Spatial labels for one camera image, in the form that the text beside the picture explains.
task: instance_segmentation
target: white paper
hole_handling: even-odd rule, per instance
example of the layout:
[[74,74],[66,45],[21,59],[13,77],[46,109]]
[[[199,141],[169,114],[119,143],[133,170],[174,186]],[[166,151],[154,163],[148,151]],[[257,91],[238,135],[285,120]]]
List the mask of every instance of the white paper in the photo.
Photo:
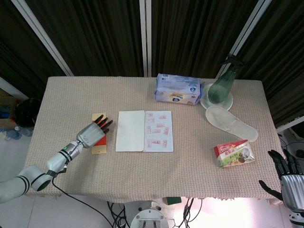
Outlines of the white paper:
[[146,111],[145,152],[173,152],[171,111]]
[[117,152],[144,150],[144,111],[120,111],[116,137]]

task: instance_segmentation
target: table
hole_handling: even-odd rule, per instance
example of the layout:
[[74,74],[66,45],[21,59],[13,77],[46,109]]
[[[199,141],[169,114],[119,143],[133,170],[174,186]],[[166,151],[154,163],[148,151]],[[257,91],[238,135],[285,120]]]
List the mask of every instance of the table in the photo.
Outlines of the table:
[[[280,189],[267,151],[281,151],[281,147],[260,81],[236,80],[231,90],[230,112],[256,128],[259,137],[250,143],[256,161],[228,168],[218,167],[213,148],[240,139],[213,127],[200,103],[156,102],[155,85],[155,78],[49,78],[25,166],[35,164],[46,172],[46,161],[76,138],[91,122],[92,113],[106,112],[114,120],[107,135],[107,153],[92,155],[86,149],[74,159],[67,172],[55,179],[66,192],[120,203],[167,196],[273,198],[258,180]],[[118,113],[131,110],[171,110],[174,152],[116,152]],[[41,192],[28,192],[60,193],[51,184]]]

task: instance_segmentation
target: green glass bottle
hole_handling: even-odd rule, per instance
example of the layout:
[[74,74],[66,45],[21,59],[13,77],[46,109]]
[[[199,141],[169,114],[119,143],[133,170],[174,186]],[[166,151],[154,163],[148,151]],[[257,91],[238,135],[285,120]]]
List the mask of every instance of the green glass bottle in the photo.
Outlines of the green glass bottle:
[[222,64],[227,63],[231,63],[228,70],[213,83],[208,91],[208,99],[214,104],[226,100],[232,88],[237,71],[241,67],[244,67],[244,63],[232,54],[229,54],[227,60]]

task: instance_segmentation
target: wet wipes package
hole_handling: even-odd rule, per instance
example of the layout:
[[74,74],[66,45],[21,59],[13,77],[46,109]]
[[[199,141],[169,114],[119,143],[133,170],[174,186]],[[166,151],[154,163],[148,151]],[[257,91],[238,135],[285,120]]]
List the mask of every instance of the wet wipes package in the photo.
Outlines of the wet wipes package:
[[203,96],[199,78],[158,74],[156,78],[155,100],[196,105]]

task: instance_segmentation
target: black curtain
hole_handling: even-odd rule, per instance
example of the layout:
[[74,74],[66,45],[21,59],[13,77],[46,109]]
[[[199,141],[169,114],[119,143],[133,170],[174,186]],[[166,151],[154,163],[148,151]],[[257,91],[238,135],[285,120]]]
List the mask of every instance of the black curtain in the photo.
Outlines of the black curtain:
[[214,78],[256,0],[152,1],[152,76]]
[[47,79],[64,73],[10,0],[0,1],[0,77],[42,98]]
[[272,1],[238,56],[238,79],[263,82],[276,127],[304,115],[304,1]]
[[143,76],[138,0],[26,0],[76,76]]

